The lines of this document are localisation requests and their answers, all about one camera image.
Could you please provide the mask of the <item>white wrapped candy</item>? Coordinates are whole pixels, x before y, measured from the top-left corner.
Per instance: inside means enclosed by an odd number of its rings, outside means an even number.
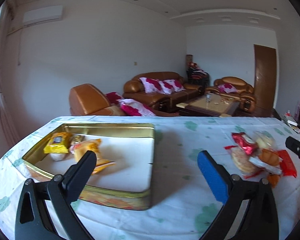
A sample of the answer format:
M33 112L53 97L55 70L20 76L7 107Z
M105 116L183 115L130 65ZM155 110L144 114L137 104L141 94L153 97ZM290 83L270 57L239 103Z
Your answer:
M53 161L62 161L66 158L66 153L50 153L49 156Z

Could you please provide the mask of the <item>rice cracker clear packet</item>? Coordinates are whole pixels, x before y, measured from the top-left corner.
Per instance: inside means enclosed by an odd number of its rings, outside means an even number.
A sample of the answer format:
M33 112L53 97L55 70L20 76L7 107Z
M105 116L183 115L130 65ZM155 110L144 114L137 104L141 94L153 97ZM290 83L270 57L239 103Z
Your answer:
M250 157L255 157L258 151L248 155L239 146L230 145L224 148L230 155L234 165L240 170L244 179L249 179L260 175L263 170L249 161Z

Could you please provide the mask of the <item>pink white blanket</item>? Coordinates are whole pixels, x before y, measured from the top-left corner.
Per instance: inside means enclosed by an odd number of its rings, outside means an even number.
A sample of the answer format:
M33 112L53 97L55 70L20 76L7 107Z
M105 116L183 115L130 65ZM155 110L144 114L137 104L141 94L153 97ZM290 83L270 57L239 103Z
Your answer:
M150 107L134 99L124 99L117 92L107 93L106 98L112 105L119 107L128 116L155 116Z

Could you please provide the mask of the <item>brown wooden door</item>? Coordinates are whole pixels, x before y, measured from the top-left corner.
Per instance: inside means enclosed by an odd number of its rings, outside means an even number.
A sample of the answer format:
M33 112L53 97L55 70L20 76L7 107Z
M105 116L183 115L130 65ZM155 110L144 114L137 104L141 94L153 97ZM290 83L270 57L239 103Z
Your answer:
M255 44L254 55L254 96L256 98L256 106L261 109L271 110L276 92L276 49Z

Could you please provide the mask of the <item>pink white sofa cushions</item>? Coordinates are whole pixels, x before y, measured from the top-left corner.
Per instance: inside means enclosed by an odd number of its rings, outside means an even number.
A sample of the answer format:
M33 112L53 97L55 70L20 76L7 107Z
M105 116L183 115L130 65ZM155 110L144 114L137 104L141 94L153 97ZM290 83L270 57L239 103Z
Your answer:
M157 80L149 77L140 77L139 80L142 82L146 93L171 95L185 90L181 82L176 79Z

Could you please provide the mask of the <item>wooden coffee table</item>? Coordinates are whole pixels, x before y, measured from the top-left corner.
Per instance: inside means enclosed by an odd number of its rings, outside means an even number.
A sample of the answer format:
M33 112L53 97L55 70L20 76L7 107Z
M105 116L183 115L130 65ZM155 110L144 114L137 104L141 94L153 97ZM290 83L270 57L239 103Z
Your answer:
M211 94L210 102L206 96L200 96L177 104L176 109L182 116L232 117L239 106L236 99Z

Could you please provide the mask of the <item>white wall air conditioner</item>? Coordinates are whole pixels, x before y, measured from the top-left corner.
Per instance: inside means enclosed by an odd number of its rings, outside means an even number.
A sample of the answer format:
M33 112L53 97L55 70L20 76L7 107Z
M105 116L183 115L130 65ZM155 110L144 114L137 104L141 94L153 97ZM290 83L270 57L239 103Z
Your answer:
M51 7L39 8L27 11L23 16L23 25L29 26L45 22L59 21L62 19L63 6L55 5Z

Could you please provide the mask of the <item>white green-patterned tablecloth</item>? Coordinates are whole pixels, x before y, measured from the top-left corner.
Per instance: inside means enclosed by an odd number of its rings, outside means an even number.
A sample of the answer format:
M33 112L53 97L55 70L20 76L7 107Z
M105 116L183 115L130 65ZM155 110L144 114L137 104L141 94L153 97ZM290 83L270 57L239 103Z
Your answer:
M221 208L202 176L197 154L206 150L229 173L238 173L226 146L232 133L273 137L280 149L296 133L274 118L142 118L61 116L28 135L0 159L0 229L14 239L21 189L30 173L22 156L47 133L66 122L151 123L155 127L153 206L146 211L120 210L74 202L81 222L96 239L198 239Z

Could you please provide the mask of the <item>orange bread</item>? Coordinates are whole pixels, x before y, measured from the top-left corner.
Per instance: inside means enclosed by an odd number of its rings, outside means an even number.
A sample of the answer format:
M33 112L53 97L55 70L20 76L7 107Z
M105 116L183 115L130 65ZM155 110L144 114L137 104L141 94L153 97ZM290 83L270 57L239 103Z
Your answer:
M281 175L282 170L280 163L282 159L279 157L277 152L263 148L258 154L251 156L249 162L253 165L266 170L267 172L275 175Z

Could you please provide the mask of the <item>yellow cracker packet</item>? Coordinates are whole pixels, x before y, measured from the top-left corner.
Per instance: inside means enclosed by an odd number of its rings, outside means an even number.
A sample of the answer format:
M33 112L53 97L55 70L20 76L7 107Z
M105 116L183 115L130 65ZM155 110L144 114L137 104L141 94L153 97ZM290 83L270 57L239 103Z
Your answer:
M54 133L44 147L44 153L68 154L71 137L72 133L69 132Z

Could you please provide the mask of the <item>brown leather three-seat sofa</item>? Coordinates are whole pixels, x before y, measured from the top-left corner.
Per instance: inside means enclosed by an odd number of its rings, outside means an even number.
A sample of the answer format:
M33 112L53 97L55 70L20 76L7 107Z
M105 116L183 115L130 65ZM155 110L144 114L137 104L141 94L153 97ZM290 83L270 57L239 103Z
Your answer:
M176 72L139 74L127 81L123 87L125 99L133 99L153 109L167 111L203 94L203 86L186 83Z

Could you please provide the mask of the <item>stack of dark stools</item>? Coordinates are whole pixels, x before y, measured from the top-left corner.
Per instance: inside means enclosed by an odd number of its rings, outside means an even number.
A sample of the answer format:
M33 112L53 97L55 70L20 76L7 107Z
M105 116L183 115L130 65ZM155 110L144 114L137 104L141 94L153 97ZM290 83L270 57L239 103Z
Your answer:
M187 63L187 80L188 83L193 85L200 85L204 88L209 87L210 85L210 76L207 72L202 70L198 64L194 62Z

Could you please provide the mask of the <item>tv stand with clutter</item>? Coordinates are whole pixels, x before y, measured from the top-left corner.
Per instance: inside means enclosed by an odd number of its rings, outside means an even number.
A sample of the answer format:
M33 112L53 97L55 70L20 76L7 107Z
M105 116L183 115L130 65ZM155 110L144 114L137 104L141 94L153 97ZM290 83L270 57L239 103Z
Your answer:
M297 122L290 113L279 114L276 109L272 109L271 113L273 117L284 122L288 127L290 127L294 132L300 135L300 122Z

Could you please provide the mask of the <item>small orange snack packet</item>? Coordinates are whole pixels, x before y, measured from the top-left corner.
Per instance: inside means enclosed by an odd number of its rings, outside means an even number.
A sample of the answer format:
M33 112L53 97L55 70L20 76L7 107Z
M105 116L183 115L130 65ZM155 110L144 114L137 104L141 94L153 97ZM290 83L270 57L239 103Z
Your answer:
M269 173L266 177L266 180L269 182L269 185L274 189L280 181L281 176L278 174Z

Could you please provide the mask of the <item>metal can on table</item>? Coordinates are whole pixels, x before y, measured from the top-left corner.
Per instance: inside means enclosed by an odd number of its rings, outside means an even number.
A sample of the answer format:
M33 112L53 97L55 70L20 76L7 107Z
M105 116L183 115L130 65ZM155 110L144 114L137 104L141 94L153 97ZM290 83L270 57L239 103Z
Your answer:
M210 102L211 101L211 94L206 94L206 101L207 102Z

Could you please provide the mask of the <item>gold metal tin box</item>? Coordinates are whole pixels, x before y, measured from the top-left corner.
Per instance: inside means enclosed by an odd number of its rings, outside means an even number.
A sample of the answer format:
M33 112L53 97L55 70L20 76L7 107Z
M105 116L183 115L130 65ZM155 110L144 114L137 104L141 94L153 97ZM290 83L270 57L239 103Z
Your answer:
M66 154L47 153L49 140L79 139ZM40 182L64 175L86 152L95 152L94 171L79 198L98 205L143 211L151 207L155 127L150 123L70 123L43 135L22 157L31 176Z

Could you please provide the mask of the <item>red foil snack packet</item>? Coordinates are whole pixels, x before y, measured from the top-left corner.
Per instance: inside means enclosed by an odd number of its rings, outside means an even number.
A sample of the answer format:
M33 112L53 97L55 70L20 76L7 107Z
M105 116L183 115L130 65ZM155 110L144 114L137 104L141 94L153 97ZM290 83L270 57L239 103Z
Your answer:
M257 143L251 139L246 133L232 133L231 134L234 142L247 154L252 155L254 154L257 149Z

